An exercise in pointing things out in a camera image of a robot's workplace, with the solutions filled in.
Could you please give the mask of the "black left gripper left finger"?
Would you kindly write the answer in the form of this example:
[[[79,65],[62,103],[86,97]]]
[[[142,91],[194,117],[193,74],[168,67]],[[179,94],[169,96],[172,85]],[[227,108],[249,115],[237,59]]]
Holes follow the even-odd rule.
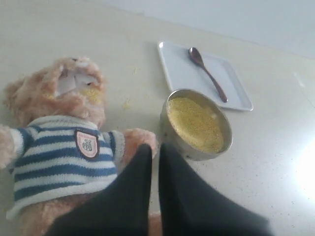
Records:
[[[142,144],[131,162],[104,190],[57,218],[48,236],[146,236],[152,150]]]

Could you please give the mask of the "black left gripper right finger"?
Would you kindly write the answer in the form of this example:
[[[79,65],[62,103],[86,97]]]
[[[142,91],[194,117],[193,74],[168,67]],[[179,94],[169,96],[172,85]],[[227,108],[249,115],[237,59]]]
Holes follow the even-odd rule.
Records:
[[[264,217],[207,184],[170,143],[160,148],[158,172],[165,236],[269,236]]]

